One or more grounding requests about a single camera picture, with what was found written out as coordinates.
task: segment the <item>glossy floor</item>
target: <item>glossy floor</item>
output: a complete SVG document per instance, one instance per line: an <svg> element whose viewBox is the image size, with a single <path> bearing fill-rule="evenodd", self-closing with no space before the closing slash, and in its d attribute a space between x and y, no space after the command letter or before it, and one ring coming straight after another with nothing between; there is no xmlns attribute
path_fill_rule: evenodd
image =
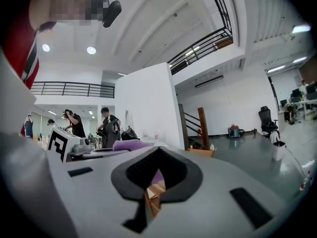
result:
<svg viewBox="0 0 317 238"><path fill-rule="evenodd" d="M302 121L285 125L281 140L291 151L284 151L280 161L272 157L276 151L270 141L260 134L249 134L238 139L212 137L210 142L217 147L216 159L229 162L272 189L285 202L299 195L304 173L311 170L315 174L317 158L317 121Z"/></svg>

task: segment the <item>desk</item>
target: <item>desk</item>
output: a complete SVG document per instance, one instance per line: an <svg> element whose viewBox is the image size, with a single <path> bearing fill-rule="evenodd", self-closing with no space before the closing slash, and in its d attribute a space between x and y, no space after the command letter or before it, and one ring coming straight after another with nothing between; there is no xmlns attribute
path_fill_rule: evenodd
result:
<svg viewBox="0 0 317 238"><path fill-rule="evenodd" d="M303 104L303 106L304 106L304 119L306 120L306 105L305 104L313 104L313 103L317 103L317 99L311 100L311 101L295 102L293 104L296 104L296 105Z"/></svg>

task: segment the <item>black metal railing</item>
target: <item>black metal railing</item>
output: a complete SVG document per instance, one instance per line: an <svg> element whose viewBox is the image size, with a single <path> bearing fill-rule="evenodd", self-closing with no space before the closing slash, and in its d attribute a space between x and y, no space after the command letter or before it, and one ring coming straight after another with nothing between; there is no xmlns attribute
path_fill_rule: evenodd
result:
<svg viewBox="0 0 317 238"><path fill-rule="evenodd" d="M214 1L220 13L223 27L204 36L169 60L167 63L171 68L172 75L204 56L233 43L230 18L224 0Z"/></svg>
<svg viewBox="0 0 317 238"><path fill-rule="evenodd" d="M74 95L114 98L114 86L78 82L35 81L31 92L34 95Z"/></svg>

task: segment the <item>black rectangular strip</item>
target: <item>black rectangular strip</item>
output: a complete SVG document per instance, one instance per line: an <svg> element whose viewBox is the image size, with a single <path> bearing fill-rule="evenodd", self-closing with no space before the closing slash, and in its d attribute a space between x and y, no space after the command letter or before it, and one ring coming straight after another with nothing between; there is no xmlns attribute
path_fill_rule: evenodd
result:
<svg viewBox="0 0 317 238"><path fill-rule="evenodd" d="M92 168L82 168L82 169L75 169L75 170L68 171L68 174L70 177L76 177L76 176L80 176L92 171L93 171Z"/></svg>
<svg viewBox="0 0 317 238"><path fill-rule="evenodd" d="M256 229L272 219L272 216L244 188L233 189L230 194Z"/></svg>

